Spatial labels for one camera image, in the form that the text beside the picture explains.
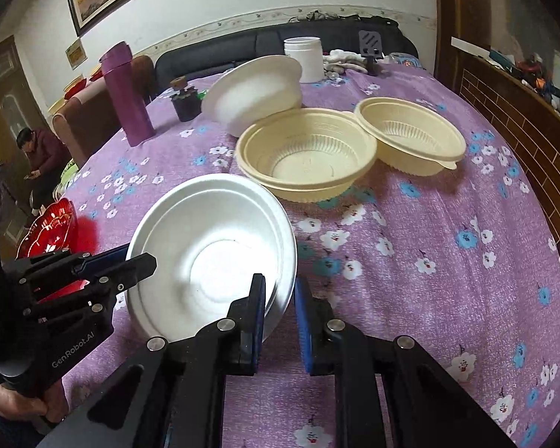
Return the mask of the person's left hand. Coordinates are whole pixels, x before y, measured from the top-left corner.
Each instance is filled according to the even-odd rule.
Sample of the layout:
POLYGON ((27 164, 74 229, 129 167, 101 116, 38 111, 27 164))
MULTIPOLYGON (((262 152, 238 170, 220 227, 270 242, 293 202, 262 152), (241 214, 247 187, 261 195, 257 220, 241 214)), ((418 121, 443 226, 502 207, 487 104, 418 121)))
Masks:
POLYGON ((45 417, 50 423, 61 422, 69 413, 62 381, 56 381, 40 398, 26 398, 0 385, 0 416, 10 421, 31 421, 45 417))

